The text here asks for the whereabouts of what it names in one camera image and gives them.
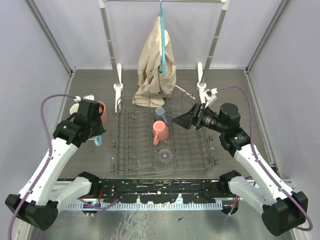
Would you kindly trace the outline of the beige cloth garment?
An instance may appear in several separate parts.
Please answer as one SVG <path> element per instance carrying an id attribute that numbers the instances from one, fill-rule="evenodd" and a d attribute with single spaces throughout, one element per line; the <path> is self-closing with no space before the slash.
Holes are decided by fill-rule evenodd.
<path id="1" fill-rule="evenodd" d="M 165 71 L 162 74 L 162 31 L 161 18 L 158 17 L 142 49 L 138 61 L 138 91 L 133 104 L 141 107 L 158 108 L 165 104 L 163 97 L 170 95 L 176 85 L 177 65 L 171 39 L 164 31 Z"/>

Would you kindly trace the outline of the light blue mug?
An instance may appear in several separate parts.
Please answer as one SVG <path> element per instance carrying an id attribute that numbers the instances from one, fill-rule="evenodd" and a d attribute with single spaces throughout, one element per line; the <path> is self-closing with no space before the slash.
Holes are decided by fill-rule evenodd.
<path id="1" fill-rule="evenodd" d="M 94 136 L 94 137 L 91 137 L 89 138 L 90 141 L 93 141 L 94 144 L 99 147 L 102 145 L 102 136 L 101 135 L 98 135 L 98 136 Z"/>

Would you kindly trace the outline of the yellow-green mug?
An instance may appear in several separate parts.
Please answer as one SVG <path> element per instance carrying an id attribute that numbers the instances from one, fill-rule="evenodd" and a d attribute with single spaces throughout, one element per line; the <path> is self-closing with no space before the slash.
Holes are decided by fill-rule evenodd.
<path id="1" fill-rule="evenodd" d="M 74 113 L 77 113 L 79 109 L 79 103 L 73 104 L 69 109 L 69 114 L 72 115 Z"/>

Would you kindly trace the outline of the pink mug with handle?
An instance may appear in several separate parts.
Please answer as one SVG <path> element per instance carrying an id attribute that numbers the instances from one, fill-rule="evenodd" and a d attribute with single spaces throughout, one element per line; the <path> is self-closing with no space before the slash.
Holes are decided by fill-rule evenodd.
<path id="1" fill-rule="evenodd" d="M 163 121 L 156 121 L 152 126 L 153 145 L 157 146 L 159 143 L 168 140 L 170 132 L 168 126 Z"/>

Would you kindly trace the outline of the pink handleless tumbler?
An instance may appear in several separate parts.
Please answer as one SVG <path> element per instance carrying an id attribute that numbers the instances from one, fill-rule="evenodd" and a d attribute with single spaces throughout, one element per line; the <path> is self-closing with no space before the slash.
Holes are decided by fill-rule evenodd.
<path id="1" fill-rule="evenodd" d="M 107 112 L 107 109 L 106 109 L 106 106 L 103 102 L 99 101 L 99 113 L 101 114 L 101 121 L 102 121 L 102 124 L 103 126 L 106 126 L 109 122 L 109 117 L 108 117 L 108 112 Z"/>

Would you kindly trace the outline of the clear glass cup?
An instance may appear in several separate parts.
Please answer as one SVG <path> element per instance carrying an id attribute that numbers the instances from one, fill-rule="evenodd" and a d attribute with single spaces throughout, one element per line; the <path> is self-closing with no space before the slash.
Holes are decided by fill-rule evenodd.
<path id="1" fill-rule="evenodd" d="M 162 167 L 170 166 L 173 162 L 173 153 L 168 148 L 162 148 L 158 151 L 158 164 Z"/>

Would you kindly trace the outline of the blue clothes hanger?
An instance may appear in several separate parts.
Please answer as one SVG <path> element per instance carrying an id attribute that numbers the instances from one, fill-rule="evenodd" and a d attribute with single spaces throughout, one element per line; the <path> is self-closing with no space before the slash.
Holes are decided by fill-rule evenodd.
<path id="1" fill-rule="evenodd" d="M 160 0 L 160 30 L 161 30 L 161 64 L 162 70 L 161 73 L 164 76 L 166 74 L 166 39 L 165 39 L 165 20 L 164 13 L 162 8 L 162 0 Z"/>

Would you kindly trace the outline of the grey-blue dotted mug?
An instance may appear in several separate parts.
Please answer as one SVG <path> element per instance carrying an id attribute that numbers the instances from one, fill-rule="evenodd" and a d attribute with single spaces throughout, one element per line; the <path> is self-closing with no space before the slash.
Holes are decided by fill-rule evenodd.
<path id="1" fill-rule="evenodd" d="M 163 107 L 158 107 L 155 109 L 155 113 L 154 113 L 154 121 L 162 121 L 164 122 L 166 125 L 168 125 L 168 121 L 166 118 L 166 113 Z"/>

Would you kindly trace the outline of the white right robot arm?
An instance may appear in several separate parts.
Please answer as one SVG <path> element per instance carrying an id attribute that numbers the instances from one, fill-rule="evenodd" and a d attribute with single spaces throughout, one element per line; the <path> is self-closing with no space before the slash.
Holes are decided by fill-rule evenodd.
<path id="1" fill-rule="evenodd" d="M 173 123 L 186 130 L 205 127 L 220 133 L 222 147 L 239 162 L 253 178 L 256 186 L 233 170 L 219 178 L 219 191 L 225 197 L 241 197 L 258 213 L 265 227 L 274 236 L 310 221 L 308 198 L 294 192 L 266 163 L 250 136 L 240 126 L 238 107 L 224 103 L 215 113 L 204 104 L 196 103 L 191 110 L 173 118 Z"/>

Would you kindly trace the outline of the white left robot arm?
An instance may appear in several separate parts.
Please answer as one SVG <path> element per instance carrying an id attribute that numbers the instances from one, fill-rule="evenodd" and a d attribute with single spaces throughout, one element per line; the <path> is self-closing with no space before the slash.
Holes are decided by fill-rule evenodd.
<path id="1" fill-rule="evenodd" d="M 53 225 L 62 208 L 82 196 L 99 195 L 100 179 L 86 171 L 59 190 L 52 189 L 81 144 L 105 133 L 104 111 L 101 102 L 81 99 L 77 111 L 56 126 L 53 136 L 48 138 L 48 151 L 30 180 L 18 194 L 6 197 L 5 205 L 14 218 L 45 231 Z"/>

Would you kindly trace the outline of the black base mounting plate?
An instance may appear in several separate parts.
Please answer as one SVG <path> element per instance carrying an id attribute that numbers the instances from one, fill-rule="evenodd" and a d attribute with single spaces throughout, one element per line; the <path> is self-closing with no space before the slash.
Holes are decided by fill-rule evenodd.
<path id="1" fill-rule="evenodd" d="M 233 199 L 235 195 L 223 191 L 217 179 L 117 179 L 100 180 L 95 195 L 84 195 L 86 201 L 102 198 L 103 203 L 119 200 L 123 204 L 215 203 L 216 199 Z"/>

